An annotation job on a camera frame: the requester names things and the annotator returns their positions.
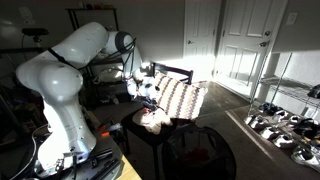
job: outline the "floor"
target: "floor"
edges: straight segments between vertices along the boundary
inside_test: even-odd
[[[291,160],[292,149],[277,148],[243,122],[249,108],[247,101],[212,82],[199,86],[207,87],[209,91],[196,125],[215,129],[228,142],[236,158],[236,179],[320,179],[315,170]],[[135,102],[121,103],[100,107],[94,113],[99,120],[112,117],[115,122],[120,122],[125,115],[140,107]],[[131,154],[127,158],[130,163],[143,179],[155,179],[151,147],[130,132],[129,141]],[[160,177],[164,179],[161,167],[160,163]]]

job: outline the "light switch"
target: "light switch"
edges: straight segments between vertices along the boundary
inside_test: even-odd
[[[286,25],[294,25],[294,23],[296,22],[297,16],[298,16],[297,12],[289,13]]]

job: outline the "cushion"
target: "cushion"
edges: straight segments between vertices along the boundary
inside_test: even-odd
[[[187,85],[159,71],[155,72],[155,85],[160,88],[158,106],[170,118],[192,120],[199,116],[206,88]]]

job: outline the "chair backrest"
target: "chair backrest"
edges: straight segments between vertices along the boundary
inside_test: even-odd
[[[180,79],[181,82],[185,82],[186,84],[189,84],[189,85],[192,83],[192,76],[193,76],[192,70],[187,71],[184,69],[170,67],[170,66],[166,66],[166,65],[158,64],[158,63],[152,63],[152,67],[153,67],[153,74],[155,74],[156,70],[158,70],[160,72],[174,72],[174,73],[182,74],[182,75],[186,76],[186,78]]]

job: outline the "shoe rack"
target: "shoe rack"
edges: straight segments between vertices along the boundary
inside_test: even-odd
[[[292,148],[293,153],[291,158],[294,162],[309,166],[320,173],[320,144],[314,143],[319,142],[320,138],[319,140],[317,139],[308,141],[303,135],[299,135],[294,132],[294,129],[298,126],[299,122],[301,123],[301,121],[306,118],[296,116],[291,113],[289,113],[291,115],[285,114],[285,110],[282,110],[282,114],[280,114],[279,111],[270,115],[261,113],[254,107],[257,89],[259,85],[262,85],[274,90],[270,106],[273,104],[277,93],[281,93],[299,100],[306,105],[315,107],[317,111],[320,100],[307,95],[313,86],[290,78],[284,78],[284,74],[286,73],[290,64],[291,57],[292,53],[287,59],[280,77],[273,76],[262,78],[266,59],[263,61],[253,94],[251,96],[248,116],[244,122],[252,129],[256,130],[262,138],[271,140],[275,146],[279,148]]]

